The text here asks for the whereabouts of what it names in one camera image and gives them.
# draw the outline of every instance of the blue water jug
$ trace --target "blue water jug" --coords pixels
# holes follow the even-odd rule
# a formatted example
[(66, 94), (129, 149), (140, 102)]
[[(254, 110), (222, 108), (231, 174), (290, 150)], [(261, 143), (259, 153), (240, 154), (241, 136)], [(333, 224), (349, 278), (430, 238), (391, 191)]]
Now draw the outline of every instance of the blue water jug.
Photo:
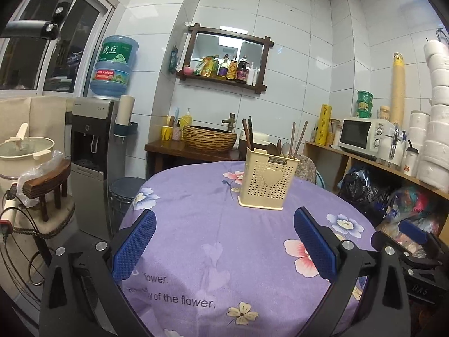
[(93, 93), (115, 97), (124, 95), (138, 49), (139, 44), (134, 39), (121, 35), (105, 38), (90, 82)]

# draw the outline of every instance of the sink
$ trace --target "sink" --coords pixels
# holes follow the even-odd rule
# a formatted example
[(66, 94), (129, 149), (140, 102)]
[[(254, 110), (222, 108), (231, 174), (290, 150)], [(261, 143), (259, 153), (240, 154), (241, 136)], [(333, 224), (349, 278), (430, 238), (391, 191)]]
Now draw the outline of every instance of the sink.
[(204, 151), (228, 151), (234, 146), (237, 134), (231, 131), (201, 127), (198, 125), (184, 126), (182, 136), (190, 147)]

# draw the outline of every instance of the window glass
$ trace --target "window glass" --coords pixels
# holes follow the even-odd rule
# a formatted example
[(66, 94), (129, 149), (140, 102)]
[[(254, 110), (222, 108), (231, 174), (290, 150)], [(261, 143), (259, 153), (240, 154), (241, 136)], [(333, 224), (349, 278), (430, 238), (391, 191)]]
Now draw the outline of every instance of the window glass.
[[(58, 0), (30, 0), (19, 20), (50, 20)], [(0, 66), (0, 89), (35, 89), (47, 41), (11, 38)]]
[(73, 92), (86, 42), (100, 12), (85, 0), (76, 0), (61, 29), (43, 89)]

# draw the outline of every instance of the purple tablecloth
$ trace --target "purple tablecloth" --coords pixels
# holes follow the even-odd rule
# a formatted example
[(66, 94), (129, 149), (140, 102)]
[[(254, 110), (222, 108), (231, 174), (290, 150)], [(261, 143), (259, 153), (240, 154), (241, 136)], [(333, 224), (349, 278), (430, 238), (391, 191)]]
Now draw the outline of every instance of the purple tablecloth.
[[(318, 224), (362, 249), (374, 228), (351, 205), (295, 178), (281, 211), (245, 208), (244, 162), (189, 165), (156, 174), (123, 220), (151, 208), (157, 228), (122, 289), (156, 337), (293, 337), (324, 296), (293, 227), (305, 206)], [(360, 298), (359, 281), (339, 328)]]

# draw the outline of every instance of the trash can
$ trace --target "trash can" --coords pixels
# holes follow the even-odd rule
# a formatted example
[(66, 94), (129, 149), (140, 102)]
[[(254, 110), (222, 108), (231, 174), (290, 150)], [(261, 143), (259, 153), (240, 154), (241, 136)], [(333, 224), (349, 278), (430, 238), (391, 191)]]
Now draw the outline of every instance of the trash can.
[(114, 181), (109, 187), (111, 234), (113, 236), (117, 233), (123, 217), (145, 181), (139, 177), (123, 177)]

